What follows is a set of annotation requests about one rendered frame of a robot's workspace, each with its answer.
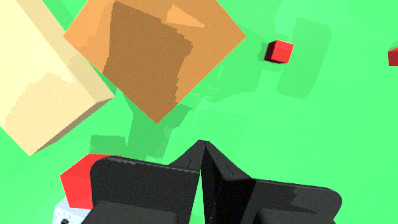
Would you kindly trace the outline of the orange square block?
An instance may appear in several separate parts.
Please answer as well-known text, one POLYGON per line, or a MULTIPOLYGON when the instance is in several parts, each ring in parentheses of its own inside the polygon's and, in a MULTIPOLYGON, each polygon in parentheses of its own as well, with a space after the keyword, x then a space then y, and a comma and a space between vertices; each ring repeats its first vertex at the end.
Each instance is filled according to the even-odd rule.
POLYGON ((63 37, 155 124, 247 38, 217 0, 87 0, 63 37))

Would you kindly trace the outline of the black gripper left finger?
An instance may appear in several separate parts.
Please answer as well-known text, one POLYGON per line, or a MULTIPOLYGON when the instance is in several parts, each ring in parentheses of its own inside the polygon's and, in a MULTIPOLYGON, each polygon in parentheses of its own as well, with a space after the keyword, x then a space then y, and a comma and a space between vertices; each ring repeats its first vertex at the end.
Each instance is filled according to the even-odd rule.
POLYGON ((120 156, 102 157, 92 164, 92 207, 98 200, 173 212, 177 224, 189 224, 205 151, 195 142, 168 164, 120 156))

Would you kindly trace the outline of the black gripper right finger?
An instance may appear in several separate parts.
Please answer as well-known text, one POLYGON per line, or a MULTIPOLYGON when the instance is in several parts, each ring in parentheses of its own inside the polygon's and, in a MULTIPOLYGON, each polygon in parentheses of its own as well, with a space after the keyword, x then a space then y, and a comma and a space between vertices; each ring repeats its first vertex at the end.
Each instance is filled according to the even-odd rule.
POLYGON ((205 224, 253 224, 261 209, 330 215, 342 207, 341 194, 324 186, 252 178, 210 141, 201 166, 205 224))

